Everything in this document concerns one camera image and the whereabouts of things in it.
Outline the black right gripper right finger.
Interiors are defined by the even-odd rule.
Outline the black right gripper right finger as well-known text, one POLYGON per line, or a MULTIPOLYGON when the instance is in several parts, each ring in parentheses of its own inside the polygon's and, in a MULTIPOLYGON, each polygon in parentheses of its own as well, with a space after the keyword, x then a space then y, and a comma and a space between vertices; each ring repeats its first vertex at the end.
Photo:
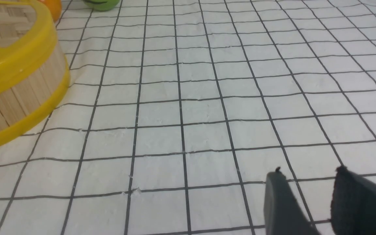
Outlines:
POLYGON ((376 183, 338 167, 330 223, 336 235, 376 235, 376 183))

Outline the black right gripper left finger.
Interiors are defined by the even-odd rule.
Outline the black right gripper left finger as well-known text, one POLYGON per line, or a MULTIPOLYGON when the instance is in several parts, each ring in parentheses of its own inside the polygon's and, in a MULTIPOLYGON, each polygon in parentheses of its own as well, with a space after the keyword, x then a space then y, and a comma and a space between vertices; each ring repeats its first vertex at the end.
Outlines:
POLYGON ((264 221, 267 235, 319 235, 301 210, 280 167, 266 175, 264 221))

